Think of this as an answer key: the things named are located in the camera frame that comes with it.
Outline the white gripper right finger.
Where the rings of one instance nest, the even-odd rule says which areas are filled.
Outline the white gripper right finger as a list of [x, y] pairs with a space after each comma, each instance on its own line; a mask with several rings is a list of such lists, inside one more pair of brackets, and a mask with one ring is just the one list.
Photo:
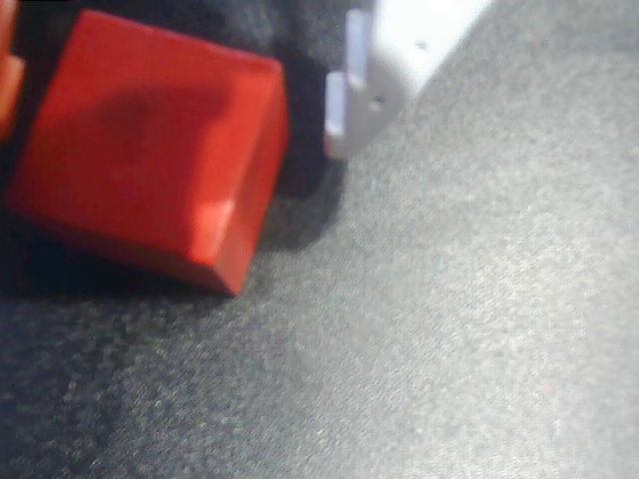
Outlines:
[[489, 0], [364, 1], [345, 15], [342, 67], [325, 77], [325, 154], [349, 159], [415, 101]]

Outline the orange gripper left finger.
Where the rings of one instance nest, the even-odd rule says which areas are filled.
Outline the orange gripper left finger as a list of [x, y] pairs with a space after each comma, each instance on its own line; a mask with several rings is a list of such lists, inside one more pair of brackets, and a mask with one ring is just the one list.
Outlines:
[[19, 5], [16, 0], [1, 1], [1, 140], [6, 141], [12, 132], [20, 92], [25, 61], [14, 55], [12, 46]]

